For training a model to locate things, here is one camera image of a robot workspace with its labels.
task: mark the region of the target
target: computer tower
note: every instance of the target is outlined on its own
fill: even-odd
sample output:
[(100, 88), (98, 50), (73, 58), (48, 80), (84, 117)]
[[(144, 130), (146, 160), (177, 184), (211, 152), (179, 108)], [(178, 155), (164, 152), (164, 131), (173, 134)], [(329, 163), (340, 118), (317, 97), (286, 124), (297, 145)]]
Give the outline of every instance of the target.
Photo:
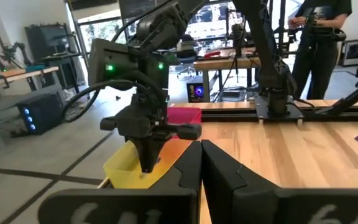
[(196, 76), (187, 83), (187, 97), (189, 103), (201, 103), (204, 100), (203, 77)]
[(17, 108), (29, 134), (43, 134), (62, 123), (62, 106), (56, 94), (23, 101)]

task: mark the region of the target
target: black cable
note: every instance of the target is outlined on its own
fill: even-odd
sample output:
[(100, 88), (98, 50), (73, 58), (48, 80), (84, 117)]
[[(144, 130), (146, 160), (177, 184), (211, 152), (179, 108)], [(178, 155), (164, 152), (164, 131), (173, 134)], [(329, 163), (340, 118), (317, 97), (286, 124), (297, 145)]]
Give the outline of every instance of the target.
[(302, 109), (301, 109), (298, 105), (296, 105), (295, 103), (290, 103), (290, 102), (288, 102), (287, 105), (292, 105), (292, 106), (294, 106), (294, 107), (297, 108), (299, 111), (301, 111), (302, 114), (305, 112), (304, 110), (302, 110)]
[[(150, 10), (150, 11), (148, 11), (148, 12), (145, 12), (144, 14), (142, 14), (142, 15), (140, 15), (140, 16), (137, 16), (137, 17), (131, 19), (130, 21), (128, 21), (127, 24), (125, 24), (124, 26), (122, 26), (122, 27), (117, 31), (116, 35), (112, 38), (112, 42), (116, 42), (117, 39), (118, 39), (118, 37), (120, 36), (120, 34), (121, 34), (129, 25), (131, 25), (131, 24), (134, 23), (135, 21), (137, 21), (137, 20), (139, 20), (139, 19), (141, 19), (141, 18), (143, 18), (143, 17), (149, 15), (150, 13), (155, 12), (157, 9), (160, 9), (161, 7), (163, 7), (164, 5), (168, 4), (168, 2), (171, 2), (171, 1), (167, 1), (167, 2), (165, 2), (165, 3), (163, 3), (163, 4), (159, 5), (159, 6), (155, 7), (154, 9), (152, 9), (152, 10)], [(100, 90), (95, 90), (94, 95), (93, 95), (92, 98), (89, 100), (89, 102), (86, 104), (85, 108), (82, 109), (81, 112), (80, 112), (78, 115), (76, 115), (73, 119), (67, 120), (67, 122), (73, 122), (73, 121), (77, 120), (78, 118), (80, 118), (81, 116), (83, 116), (83, 115), (91, 108), (91, 106), (93, 105), (93, 103), (96, 101), (97, 97), (99, 96), (99, 92), (100, 92)], [(68, 110), (68, 107), (66, 108), (66, 111), (63, 110), (63, 117), (65, 117), (67, 110)]]
[(256, 65), (256, 66), (258, 66), (258, 68), (260, 68), (260, 65), (258, 65), (258, 64), (254, 61), (254, 59), (252, 59), (253, 56), (254, 56), (254, 55), (247, 56), (247, 58), (251, 61), (251, 68), (252, 68), (252, 65)]
[(109, 80), (109, 81), (106, 81), (106, 82), (102, 82), (102, 83), (98, 83), (96, 85), (93, 85), (93, 86), (90, 86), (88, 88), (86, 88), (85, 90), (77, 93), (75, 96), (73, 96), (68, 102), (67, 104), (65, 105), (65, 107), (63, 108), (63, 112), (62, 112), (62, 120), (66, 123), (71, 123), (73, 121), (76, 121), (78, 118), (80, 118), (81, 116), (83, 116), (86, 112), (85, 109), (81, 110), (81, 112), (74, 116), (73, 118), (71, 119), (66, 119), (66, 113), (68, 111), (68, 109), (70, 109), (70, 107), (72, 106), (72, 104), (74, 104), (75, 102), (77, 102), (80, 98), (82, 98), (83, 96), (93, 92), (93, 91), (100, 91), (101, 89), (103, 88), (106, 88), (107, 86), (111, 86), (114, 88), (115, 87), (118, 87), (118, 85), (132, 85), (132, 86), (135, 86), (137, 87), (140, 91), (142, 91), (143, 93), (146, 94), (146, 96), (149, 98), (149, 99), (152, 99), (151, 97), (151, 94), (149, 92), (149, 90), (139, 84), (139, 83), (136, 83), (136, 82), (132, 82), (132, 81), (129, 81), (129, 80)]
[(153, 80), (150, 77), (148, 77), (141, 71), (131, 70), (131, 71), (125, 73), (120, 78), (125, 78), (128, 80), (134, 81), (134, 82), (139, 81), (139, 82), (145, 83), (147, 86), (149, 86), (153, 89), (154, 93), (157, 95), (159, 102), (165, 102), (166, 99), (165, 99), (165, 96), (162, 93), (161, 89), (157, 86), (157, 84), (155, 84), (155, 82), (153, 82)]
[[(245, 30), (246, 30), (246, 23), (245, 23), (245, 21), (244, 21), (244, 23), (243, 23), (243, 25), (242, 25), (241, 40), (244, 40)], [(238, 60), (238, 56), (237, 56), (237, 54), (235, 54), (234, 60), (233, 60), (233, 62), (231, 63), (231, 66), (230, 66), (229, 74), (227, 75), (226, 79), (224, 80), (223, 86), (225, 86), (227, 80), (229, 79), (230, 74), (231, 74), (231, 71), (233, 70), (234, 64), (236, 63), (237, 60)], [(218, 94), (216, 95), (216, 97), (215, 97), (213, 103), (215, 103), (216, 100), (218, 100), (218, 98), (219, 98), (219, 96), (221, 95), (222, 91), (223, 91), (223, 90), (219, 90), (219, 91), (218, 91)]]
[(311, 106), (312, 108), (316, 108), (312, 103), (310, 103), (310, 102), (307, 102), (306, 100), (302, 100), (302, 99), (293, 99), (294, 101), (298, 101), (298, 102), (300, 102), (300, 103), (304, 103), (304, 104), (306, 104), (306, 105), (309, 105), (309, 106)]
[(124, 30), (125, 30), (126, 28), (128, 28), (131, 24), (133, 24), (134, 22), (138, 21), (139, 19), (141, 19), (141, 18), (143, 18), (143, 17), (145, 17), (145, 16), (148, 16), (149, 14), (151, 14), (151, 13), (153, 13), (153, 12), (159, 10), (160, 8), (164, 7), (165, 5), (167, 5), (168, 3), (172, 2), (172, 1), (173, 1), (173, 0), (166, 1), (166, 2), (162, 3), (161, 5), (159, 5), (159, 6), (155, 7), (155, 8), (153, 8), (153, 9), (151, 9), (151, 10), (149, 10), (149, 11), (147, 11), (147, 12), (145, 12), (145, 13), (143, 13), (143, 14), (141, 14), (141, 15), (139, 15), (139, 16), (133, 18), (133, 19), (131, 19), (130, 21), (128, 21), (126, 24), (124, 24), (124, 25), (117, 31), (116, 35), (114, 35), (114, 37), (112, 38), (111, 42), (117, 41), (117, 39), (118, 39), (118, 37), (121, 35), (121, 33), (124, 32)]

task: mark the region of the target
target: workbench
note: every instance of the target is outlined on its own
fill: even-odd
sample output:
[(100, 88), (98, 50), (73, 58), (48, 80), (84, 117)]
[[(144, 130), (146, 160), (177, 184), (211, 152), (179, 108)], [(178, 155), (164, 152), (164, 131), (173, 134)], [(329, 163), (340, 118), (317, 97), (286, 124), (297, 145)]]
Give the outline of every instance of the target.
[[(14, 72), (6, 72), (3, 73), (6, 77), (6, 80), (8, 82), (13, 82), (17, 80), (22, 80), (29, 77), (37, 77), (46, 73), (52, 73), (53, 80), (55, 82), (52, 86), (47, 86), (45, 88), (41, 88), (41, 84), (38, 84), (39, 86), (35, 91), (32, 91), (30, 93), (24, 94), (24, 95), (8, 95), (8, 96), (0, 96), (0, 112), (4, 110), (8, 110), (10, 108), (14, 108), (18, 103), (29, 100), (31, 98), (44, 95), (44, 94), (50, 94), (50, 93), (56, 93), (58, 94), (58, 97), (60, 98), (60, 101), (64, 102), (64, 94), (62, 92), (62, 86), (60, 85), (59, 79), (57, 78), (56, 71), (59, 70), (58, 67), (51, 67), (46, 68), (42, 71), (36, 71), (36, 72), (29, 72), (26, 73), (25, 70), (16, 70)], [(0, 85), (5, 85), (5, 81), (3, 79), (0, 79)], [(1, 133), (0, 133), (0, 149), (5, 148), (5, 143), (2, 140)]]
[[(314, 100), (328, 106), (336, 100)], [(253, 103), (184, 103), (175, 107), (254, 108)], [(283, 188), (358, 188), (358, 123), (203, 123), (209, 139), (239, 162)], [(173, 139), (174, 151), (185, 144)], [(100, 187), (108, 183), (105, 180)], [(210, 224), (204, 190), (201, 224)]]
[[(244, 48), (242, 49), (243, 55), (251, 55), (255, 52), (255, 48)], [(221, 50), (222, 57), (230, 57), (235, 54), (233, 49)], [(194, 63), (194, 68), (197, 71), (202, 71), (203, 74), (203, 89), (204, 89), (204, 102), (208, 103), (211, 101), (210, 98), (210, 86), (209, 86), (209, 71), (217, 70), (219, 78), (219, 90), (223, 88), (222, 70), (235, 69), (232, 67), (233, 58), (229, 59), (214, 59), (214, 60), (202, 60)], [(261, 66), (260, 59), (258, 57), (241, 57), (237, 59), (238, 69), (247, 69), (247, 87), (252, 85), (252, 68), (259, 68)]]

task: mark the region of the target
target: chair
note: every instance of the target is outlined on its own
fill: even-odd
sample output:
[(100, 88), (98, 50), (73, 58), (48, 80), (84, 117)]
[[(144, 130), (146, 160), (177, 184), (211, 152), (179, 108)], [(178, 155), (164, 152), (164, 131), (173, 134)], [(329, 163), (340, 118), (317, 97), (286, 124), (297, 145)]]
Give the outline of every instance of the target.
[(198, 72), (194, 69), (194, 63), (197, 60), (198, 54), (195, 49), (196, 46), (197, 44), (194, 39), (188, 34), (183, 35), (182, 42), (178, 43), (177, 57), (184, 67), (182, 71), (178, 72), (178, 78), (179, 75), (184, 72), (187, 72), (190, 77), (192, 77), (192, 72), (196, 72), (196, 75), (198, 75)]

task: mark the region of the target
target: wooden tabletop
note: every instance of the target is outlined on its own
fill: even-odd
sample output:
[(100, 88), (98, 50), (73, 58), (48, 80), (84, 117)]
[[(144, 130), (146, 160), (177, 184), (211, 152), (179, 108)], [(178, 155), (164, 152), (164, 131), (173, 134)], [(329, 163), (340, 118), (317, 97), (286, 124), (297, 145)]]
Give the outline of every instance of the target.
[[(327, 106), (335, 101), (312, 101)], [(175, 104), (193, 108), (252, 108), (252, 103)], [(203, 123), (209, 139), (283, 188), (358, 188), (358, 123)], [(203, 191), (201, 222), (210, 224)]]
[[(51, 72), (55, 72), (57, 70), (59, 70), (59, 67), (50, 67), (50, 68), (44, 69), (44, 73), (51, 73)], [(23, 78), (33, 77), (33, 76), (37, 76), (37, 75), (41, 75), (41, 74), (42, 74), (41, 71), (26, 73), (25, 70), (14, 70), (13, 72), (6, 71), (6, 72), (2, 73), (1, 75), (4, 75), (8, 82), (13, 82), (16, 80), (21, 80)], [(5, 83), (5, 81), (3, 79), (0, 79), (0, 84), (4, 84), (4, 83)]]
[[(254, 48), (245, 48), (242, 49), (243, 55), (250, 55), (255, 51)], [(233, 49), (224, 49), (221, 50), (221, 56), (227, 57), (233, 55), (235, 52)], [(233, 59), (222, 59), (222, 60), (204, 60), (194, 63), (194, 68), (196, 70), (218, 70), (218, 69), (230, 69), (233, 63)], [(238, 67), (239, 68), (252, 68), (259, 67), (261, 65), (260, 59), (258, 57), (251, 58), (239, 58), (238, 59)]]

